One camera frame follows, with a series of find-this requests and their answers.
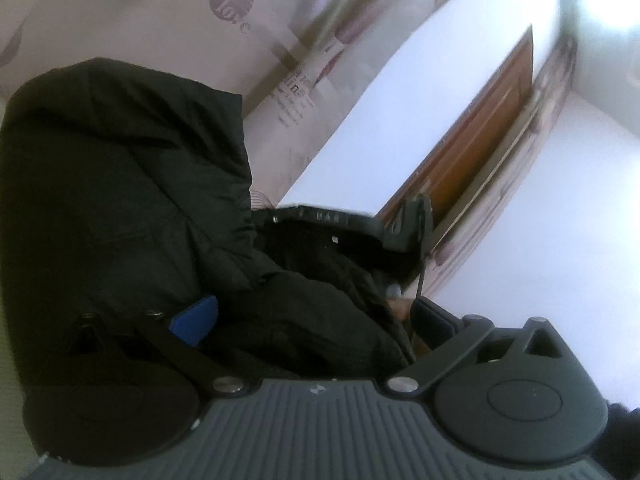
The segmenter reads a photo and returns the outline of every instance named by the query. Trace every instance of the black jacket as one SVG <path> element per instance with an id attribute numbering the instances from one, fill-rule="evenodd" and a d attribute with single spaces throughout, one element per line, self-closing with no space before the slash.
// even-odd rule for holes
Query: black jacket
<path id="1" fill-rule="evenodd" d="M 53 70 L 11 99 L 0 255 L 23 382 L 78 313 L 171 316 L 208 294 L 220 319 L 203 351 L 239 373 L 383 378 L 412 361 L 362 269 L 356 305 L 254 248 L 241 104 L 105 59 Z"/>

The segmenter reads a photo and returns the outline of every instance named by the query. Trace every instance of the gray gripper base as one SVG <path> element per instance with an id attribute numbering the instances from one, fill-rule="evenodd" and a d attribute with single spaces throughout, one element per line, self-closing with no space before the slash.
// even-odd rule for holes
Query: gray gripper base
<path id="1" fill-rule="evenodd" d="M 581 460 L 517 471 L 457 449 L 424 408 L 370 381 L 265 380 L 254 394 L 212 403 L 202 423 L 157 456 L 117 468 L 47 458 L 28 480 L 602 480 Z"/>

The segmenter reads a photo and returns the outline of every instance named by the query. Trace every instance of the wooden door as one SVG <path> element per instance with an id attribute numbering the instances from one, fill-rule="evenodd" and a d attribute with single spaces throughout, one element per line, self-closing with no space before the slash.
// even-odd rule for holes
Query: wooden door
<path id="1" fill-rule="evenodd" d="M 437 225 L 487 162 L 531 92 L 533 36 L 529 29 L 471 105 L 412 176 L 382 208 L 389 222 L 405 197 L 425 192 Z"/>

